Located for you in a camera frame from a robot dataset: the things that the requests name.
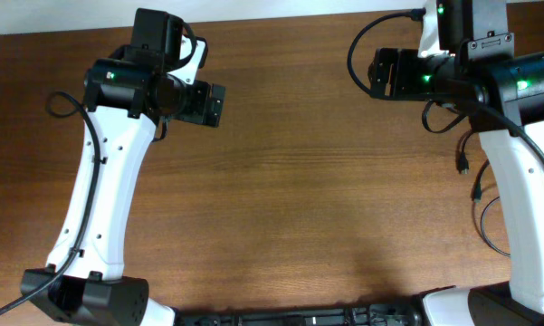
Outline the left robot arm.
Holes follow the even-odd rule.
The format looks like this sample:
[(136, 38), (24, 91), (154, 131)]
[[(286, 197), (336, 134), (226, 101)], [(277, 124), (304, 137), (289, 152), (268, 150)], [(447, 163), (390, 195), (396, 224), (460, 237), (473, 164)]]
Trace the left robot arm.
[(125, 233), (141, 164), (167, 124), (219, 124), (225, 89), (196, 78), (206, 56), (206, 41), (184, 20), (140, 8), (129, 44), (87, 71), (69, 209), (45, 267), (25, 271), (21, 283), (22, 295), (53, 320), (175, 323), (176, 311), (150, 298), (146, 280), (124, 275)]

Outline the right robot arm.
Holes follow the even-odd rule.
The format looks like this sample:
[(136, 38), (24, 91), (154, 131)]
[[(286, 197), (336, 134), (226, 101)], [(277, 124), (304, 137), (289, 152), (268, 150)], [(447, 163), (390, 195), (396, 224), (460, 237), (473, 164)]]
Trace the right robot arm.
[(427, 1), (416, 50), (380, 48), (369, 94), (448, 106), (479, 136), (511, 259), (504, 283), (435, 290), (428, 325), (544, 325), (544, 53), (516, 56), (502, 1)]

